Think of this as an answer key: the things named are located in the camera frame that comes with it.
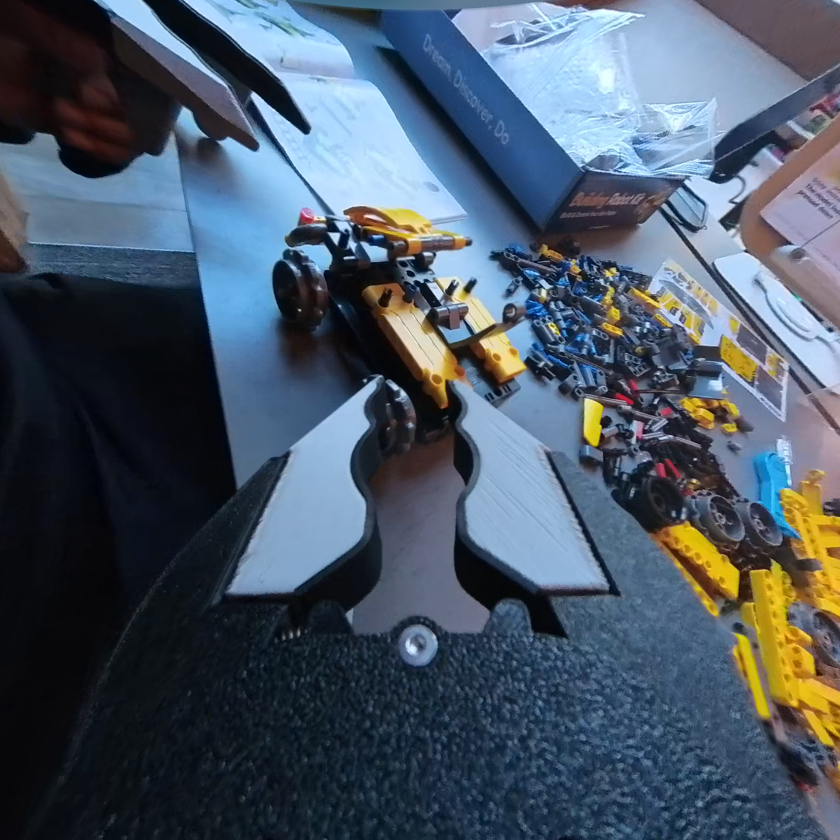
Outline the yellow black sticker sheet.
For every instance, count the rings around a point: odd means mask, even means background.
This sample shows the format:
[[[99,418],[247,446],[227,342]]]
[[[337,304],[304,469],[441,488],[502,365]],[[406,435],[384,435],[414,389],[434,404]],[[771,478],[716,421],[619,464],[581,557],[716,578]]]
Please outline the yellow black sticker sheet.
[[[657,270],[648,293],[667,320],[687,332],[694,347],[717,348],[730,378],[776,419],[786,421],[789,365],[738,314],[672,259]]]

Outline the open instruction booklet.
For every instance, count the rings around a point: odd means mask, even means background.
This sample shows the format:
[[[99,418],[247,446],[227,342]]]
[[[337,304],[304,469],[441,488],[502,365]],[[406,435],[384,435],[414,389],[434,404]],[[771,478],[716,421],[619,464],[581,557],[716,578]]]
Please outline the open instruction booklet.
[[[379,88],[335,35],[288,2],[184,2],[264,71],[249,110],[321,204],[405,208],[433,223],[467,213],[409,140]]]

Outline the yellow black brick toy car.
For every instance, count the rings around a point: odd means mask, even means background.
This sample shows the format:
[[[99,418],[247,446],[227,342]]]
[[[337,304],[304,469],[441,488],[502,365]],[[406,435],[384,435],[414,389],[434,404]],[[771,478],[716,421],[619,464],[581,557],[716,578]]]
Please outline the yellow black brick toy car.
[[[470,237],[412,209],[354,205],[338,214],[303,207],[285,242],[271,278],[282,319],[307,331],[329,314],[340,320],[369,370],[412,401],[419,441],[447,433],[453,383],[492,406],[520,391],[527,366],[508,331],[524,306],[508,303],[495,318],[476,278],[434,269],[438,255],[471,246]]]

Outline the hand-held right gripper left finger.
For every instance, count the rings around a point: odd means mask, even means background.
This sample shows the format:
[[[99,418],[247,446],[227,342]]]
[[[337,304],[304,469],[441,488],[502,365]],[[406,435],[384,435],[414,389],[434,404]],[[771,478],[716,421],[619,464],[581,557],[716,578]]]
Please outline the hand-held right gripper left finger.
[[[225,590],[227,601],[362,601],[382,572],[370,480],[382,462],[385,378],[301,437],[277,466]]]

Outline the clear plastic bags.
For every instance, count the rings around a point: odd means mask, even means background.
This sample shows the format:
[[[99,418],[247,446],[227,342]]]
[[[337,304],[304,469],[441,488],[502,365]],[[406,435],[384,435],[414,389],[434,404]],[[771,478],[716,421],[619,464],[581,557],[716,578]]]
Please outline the clear plastic bags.
[[[464,8],[454,24],[578,165],[685,179],[713,170],[718,105],[646,103],[625,39],[641,14],[550,3]]]

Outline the grey desk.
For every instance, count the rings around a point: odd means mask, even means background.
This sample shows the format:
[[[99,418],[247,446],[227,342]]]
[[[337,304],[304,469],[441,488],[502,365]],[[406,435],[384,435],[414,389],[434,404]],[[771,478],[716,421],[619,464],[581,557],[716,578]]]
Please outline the grey desk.
[[[472,248],[442,259],[444,271],[479,279],[479,297],[496,310],[507,274],[488,259],[503,245],[535,241],[530,221],[507,189],[487,169],[463,135],[429,98],[413,73],[385,45],[377,14],[293,4],[299,14],[326,29],[350,52],[358,74],[372,81],[391,105],[406,134],[447,189],[467,211],[463,224]],[[183,117],[176,133],[185,200],[192,226],[206,320],[237,486],[272,456],[330,415],[355,390],[359,376],[350,349],[333,322],[298,333],[280,324],[270,273],[285,245],[282,238],[312,195],[288,162],[260,135],[257,152],[233,141],[204,140]],[[576,235],[587,254],[653,274],[673,259],[715,297],[735,301],[711,273],[709,260],[734,252],[711,223],[701,234],[683,235],[665,213],[636,228]],[[786,423],[776,421],[740,386],[733,401],[755,425],[743,450],[715,451],[732,482],[755,490],[752,458],[792,441],[794,487],[811,469],[826,472],[824,495],[838,497],[838,434],[824,416],[810,411],[800,368],[791,374]],[[520,393],[501,407],[519,425],[577,465],[579,407],[551,392],[528,373]],[[479,631],[488,610],[459,587],[453,568],[455,504],[464,486],[453,464],[453,438],[421,444],[386,462],[372,489],[384,552],[382,577],[356,607],[353,626],[363,633],[391,629],[405,617],[427,616],[449,632]]]

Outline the blue brick separator tool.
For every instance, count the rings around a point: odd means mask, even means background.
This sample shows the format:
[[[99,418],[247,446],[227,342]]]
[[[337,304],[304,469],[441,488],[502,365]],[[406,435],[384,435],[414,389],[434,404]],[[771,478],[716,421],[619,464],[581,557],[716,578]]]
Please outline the blue brick separator tool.
[[[781,505],[781,491],[791,488],[787,465],[774,451],[766,451],[754,456],[752,463],[757,478],[760,503],[768,510],[786,538],[799,540],[800,533],[786,521]]]

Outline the person's dark clothing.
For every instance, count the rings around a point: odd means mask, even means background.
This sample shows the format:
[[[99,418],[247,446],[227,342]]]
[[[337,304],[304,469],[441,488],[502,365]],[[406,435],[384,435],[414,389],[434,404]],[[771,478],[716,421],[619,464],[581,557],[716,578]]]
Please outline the person's dark clothing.
[[[235,489],[197,287],[2,280],[2,838],[135,603]]]

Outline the white flat device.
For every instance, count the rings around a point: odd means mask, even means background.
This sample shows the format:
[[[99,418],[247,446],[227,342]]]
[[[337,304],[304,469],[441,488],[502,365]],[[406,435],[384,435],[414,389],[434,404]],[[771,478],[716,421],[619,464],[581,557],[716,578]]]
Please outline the white flat device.
[[[746,253],[715,259],[719,276],[820,387],[838,392],[837,332],[826,326],[758,260]]]

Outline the pile of small brick pieces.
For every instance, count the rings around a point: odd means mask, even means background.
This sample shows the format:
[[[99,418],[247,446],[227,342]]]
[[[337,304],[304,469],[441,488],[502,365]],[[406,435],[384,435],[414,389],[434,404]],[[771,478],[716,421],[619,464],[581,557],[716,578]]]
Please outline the pile of small brick pieces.
[[[560,249],[510,244],[489,258],[509,274],[508,297],[528,294],[530,370],[582,407],[587,396],[604,405],[601,445],[585,444],[581,431],[579,458],[601,468],[615,499],[633,481],[659,476],[687,498],[705,491],[747,500],[711,433],[753,427],[728,398],[718,349],[694,347],[667,320],[648,293],[650,275],[586,255],[569,239]]]

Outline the person's left hand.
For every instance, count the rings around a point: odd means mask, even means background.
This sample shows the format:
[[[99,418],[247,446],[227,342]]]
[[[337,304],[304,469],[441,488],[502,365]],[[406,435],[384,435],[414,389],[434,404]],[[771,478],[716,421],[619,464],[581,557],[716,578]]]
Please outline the person's left hand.
[[[2,2],[2,124],[51,134],[101,163],[130,163],[107,35],[86,2]]]

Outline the dark blue cardboard box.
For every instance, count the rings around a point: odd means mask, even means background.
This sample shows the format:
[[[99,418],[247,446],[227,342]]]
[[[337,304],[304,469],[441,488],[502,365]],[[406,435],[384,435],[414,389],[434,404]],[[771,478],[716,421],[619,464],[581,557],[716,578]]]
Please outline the dark blue cardboard box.
[[[444,10],[385,9],[380,21],[396,54],[540,232],[640,225],[685,183],[575,163]]]

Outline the wooden furniture piece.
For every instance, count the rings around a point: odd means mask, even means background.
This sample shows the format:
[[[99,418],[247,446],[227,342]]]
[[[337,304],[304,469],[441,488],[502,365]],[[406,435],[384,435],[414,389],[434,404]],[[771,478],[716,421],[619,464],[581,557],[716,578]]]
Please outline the wooden furniture piece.
[[[18,274],[27,268],[28,216],[13,187],[1,173],[1,272]]]

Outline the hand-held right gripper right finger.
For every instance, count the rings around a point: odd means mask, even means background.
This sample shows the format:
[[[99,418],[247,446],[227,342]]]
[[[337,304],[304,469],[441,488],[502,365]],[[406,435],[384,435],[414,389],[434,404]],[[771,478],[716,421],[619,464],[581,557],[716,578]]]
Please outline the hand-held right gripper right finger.
[[[472,597],[618,595],[559,475],[559,455],[460,382],[448,388],[456,502],[455,573]]]

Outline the pile of yellow beam bricks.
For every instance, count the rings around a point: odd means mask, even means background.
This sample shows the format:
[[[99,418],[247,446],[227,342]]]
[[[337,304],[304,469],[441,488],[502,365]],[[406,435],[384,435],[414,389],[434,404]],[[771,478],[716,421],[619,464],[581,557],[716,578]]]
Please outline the pile of yellow beam bricks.
[[[838,668],[815,659],[811,639],[788,620],[795,602],[838,624],[838,499],[826,500],[826,472],[812,469],[780,492],[786,521],[800,533],[772,552],[743,539],[720,549],[691,523],[652,538],[714,617],[730,618],[731,658],[752,709],[794,782],[838,791]]]

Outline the cardboard box with white label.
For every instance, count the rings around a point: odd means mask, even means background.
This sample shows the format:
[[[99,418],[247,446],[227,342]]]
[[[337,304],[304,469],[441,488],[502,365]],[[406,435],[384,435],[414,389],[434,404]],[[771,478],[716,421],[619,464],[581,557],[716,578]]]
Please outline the cardboard box with white label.
[[[752,257],[839,327],[839,119],[752,193],[740,232]]]

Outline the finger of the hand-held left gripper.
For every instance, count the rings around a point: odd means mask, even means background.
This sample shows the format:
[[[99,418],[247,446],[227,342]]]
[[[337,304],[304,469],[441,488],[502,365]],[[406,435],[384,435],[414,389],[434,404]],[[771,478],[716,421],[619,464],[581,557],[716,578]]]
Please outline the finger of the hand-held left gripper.
[[[143,122],[192,113],[212,140],[259,148],[251,121],[226,80],[194,48],[174,34],[145,2],[96,2],[108,20],[117,87],[129,108],[129,123],[145,151],[165,141]]]
[[[255,56],[208,2],[147,1],[163,25],[192,48],[238,95],[255,93],[302,134],[312,126],[268,64]]]

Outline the brown cardboard box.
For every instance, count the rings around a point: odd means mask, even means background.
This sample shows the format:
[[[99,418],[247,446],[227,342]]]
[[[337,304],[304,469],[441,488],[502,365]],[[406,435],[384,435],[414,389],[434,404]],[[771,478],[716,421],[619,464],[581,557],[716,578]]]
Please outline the brown cardboard box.
[[[839,62],[839,2],[700,1],[799,76],[814,79]]]

